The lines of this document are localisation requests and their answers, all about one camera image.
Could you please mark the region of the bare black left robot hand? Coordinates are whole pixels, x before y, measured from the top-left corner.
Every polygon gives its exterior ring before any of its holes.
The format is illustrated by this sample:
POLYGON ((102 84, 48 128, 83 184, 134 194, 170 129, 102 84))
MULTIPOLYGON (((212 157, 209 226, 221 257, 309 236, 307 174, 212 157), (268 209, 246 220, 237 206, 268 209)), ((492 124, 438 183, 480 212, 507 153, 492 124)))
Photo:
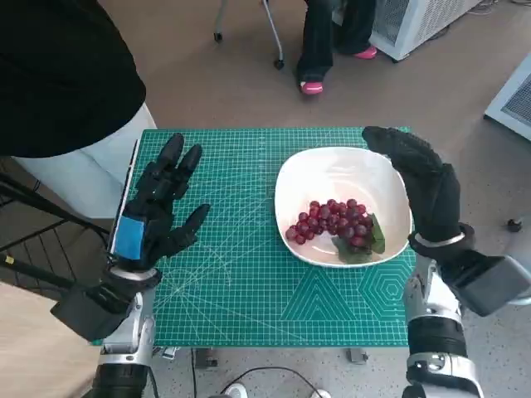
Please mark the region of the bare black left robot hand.
POLYGON ((201 204, 177 228, 173 204, 183 198, 202 156, 193 145, 183 152, 184 137, 175 133, 135 185, 136 194, 124 204, 114 229, 110 263, 130 273, 151 270, 158 260, 193 245, 211 206, 201 204))

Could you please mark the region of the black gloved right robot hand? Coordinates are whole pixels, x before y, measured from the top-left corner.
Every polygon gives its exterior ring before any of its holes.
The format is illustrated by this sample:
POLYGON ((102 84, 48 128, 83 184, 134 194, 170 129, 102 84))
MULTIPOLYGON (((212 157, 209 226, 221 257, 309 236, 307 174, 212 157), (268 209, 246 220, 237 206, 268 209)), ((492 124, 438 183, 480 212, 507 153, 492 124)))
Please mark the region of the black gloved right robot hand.
POLYGON ((362 132, 368 148, 387 156, 402 176, 415 237, 431 247, 456 242, 460 229, 460 184, 455 170, 432 146, 411 133, 376 126, 362 132))

